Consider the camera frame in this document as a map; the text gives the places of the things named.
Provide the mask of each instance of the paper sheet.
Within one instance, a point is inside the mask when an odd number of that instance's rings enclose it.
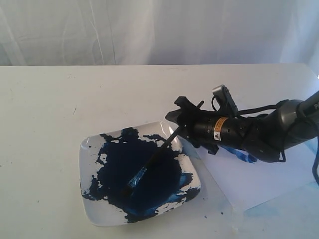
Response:
[[[300,144],[286,150],[286,163],[248,163],[219,148],[216,155],[203,147],[196,150],[231,205],[247,210],[314,181],[315,155]]]

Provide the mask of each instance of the paint splatter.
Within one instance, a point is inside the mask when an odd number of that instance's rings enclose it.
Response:
[[[175,158],[183,153],[174,151],[170,145],[161,154],[161,159],[146,171],[131,197],[124,197],[121,194],[123,188],[158,149],[158,143],[165,139],[158,134],[141,138],[134,128],[123,129],[119,137],[100,136],[105,143],[96,163],[102,167],[97,177],[92,175],[89,190],[82,191],[84,198],[107,200],[127,213],[128,223],[134,223],[156,216],[157,208],[164,204],[187,202],[199,193],[199,188],[180,190],[191,183],[192,173],[182,172]]]

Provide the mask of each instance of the table surface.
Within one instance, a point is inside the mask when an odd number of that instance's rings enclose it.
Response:
[[[205,100],[225,84],[248,107],[306,99],[319,89],[303,64],[0,67],[1,238],[318,238],[315,183],[244,213],[200,159],[200,194],[136,224],[90,224],[79,188],[81,141],[163,120],[178,96]]]

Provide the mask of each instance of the white curtain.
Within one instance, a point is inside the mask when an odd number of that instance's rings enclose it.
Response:
[[[304,62],[319,0],[0,0],[0,65]]]

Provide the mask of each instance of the square plate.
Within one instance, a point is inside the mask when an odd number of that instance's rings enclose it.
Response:
[[[122,190],[173,132],[154,122],[88,137],[80,147],[80,185],[85,212],[96,226],[151,218],[193,199],[200,180],[176,137],[144,174],[130,197]]]

